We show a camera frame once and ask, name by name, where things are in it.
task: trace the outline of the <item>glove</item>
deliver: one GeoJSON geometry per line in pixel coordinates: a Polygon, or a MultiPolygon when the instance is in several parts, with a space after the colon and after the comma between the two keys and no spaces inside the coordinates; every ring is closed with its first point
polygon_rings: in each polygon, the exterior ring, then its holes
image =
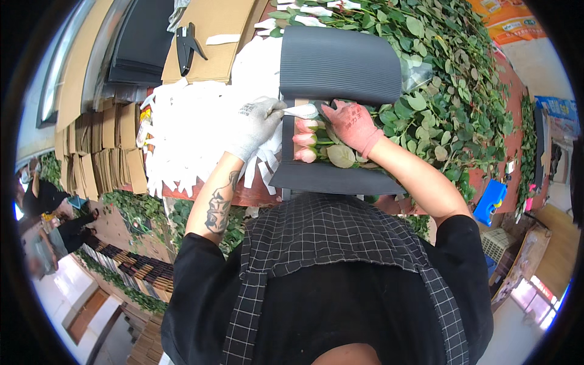
{"type": "Polygon", "coordinates": [[[247,162],[274,134],[284,116],[282,109],[286,107],[284,102],[267,96],[243,105],[233,124],[230,145],[225,150],[247,162]]]}
{"type": "Polygon", "coordinates": [[[331,121],[336,135],[349,147],[367,158],[367,155],[383,135],[374,124],[363,105],[335,100],[336,110],[322,105],[322,111],[331,121]]]}

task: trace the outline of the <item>white work glove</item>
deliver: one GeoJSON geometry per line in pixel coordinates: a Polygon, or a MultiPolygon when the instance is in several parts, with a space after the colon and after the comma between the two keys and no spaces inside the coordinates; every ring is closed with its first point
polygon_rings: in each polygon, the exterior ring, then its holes
{"type": "Polygon", "coordinates": [[[262,96],[243,105],[234,118],[225,150],[247,162],[258,147],[272,137],[287,106],[275,98],[262,96]]]}

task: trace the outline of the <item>tattoo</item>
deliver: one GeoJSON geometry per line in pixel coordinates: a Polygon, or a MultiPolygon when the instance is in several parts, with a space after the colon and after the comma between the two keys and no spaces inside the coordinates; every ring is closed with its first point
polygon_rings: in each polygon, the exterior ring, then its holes
{"type": "Polygon", "coordinates": [[[213,197],[209,200],[209,210],[207,210],[207,221],[205,221],[205,226],[213,233],[222,234],[227,228],[227,213],[231,206],[231,200],[223,198],[221,192],[225,192],[226,188],[231,189],[231,192],[234,192],[238,177],[239,171],[231,171],[229,174],[229,183],[223,187],[215,189],[213,197]]]}

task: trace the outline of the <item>checkered apron strap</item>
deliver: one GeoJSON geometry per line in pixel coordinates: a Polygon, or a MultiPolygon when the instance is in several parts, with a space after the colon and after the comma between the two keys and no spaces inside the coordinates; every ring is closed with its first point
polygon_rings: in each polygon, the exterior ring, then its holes
{"type": "Polygon", "coordinates": [[[267,273],[245,272],[239,278],[242,279],[242,284],[227,327],[221,356],[222,365],[251,364],[262,312],[267,273]]]}
{"type": "Polygon", "coordinates": [[[269,210],[248,227],[242,243],[242,285],[221,364],[251,363],[268,278],[312,265],[354,261],[419,273],[442,328],[447,364],[468,364],[456,301],[405,222],[355,198],[309,193],[269,210]]]}

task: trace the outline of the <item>pink work glove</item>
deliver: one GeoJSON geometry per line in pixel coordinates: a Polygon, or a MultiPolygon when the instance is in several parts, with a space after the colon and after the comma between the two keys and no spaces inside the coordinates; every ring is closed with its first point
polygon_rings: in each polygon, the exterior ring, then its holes
{"type": "Polygon", "coordinates": [[[335,100],[336,110],[322,105],[322,111],[331,121],[336,135],[349,147],[367,158],[367,155],[383,135],[374,124],[363,105],[335,100]]]}

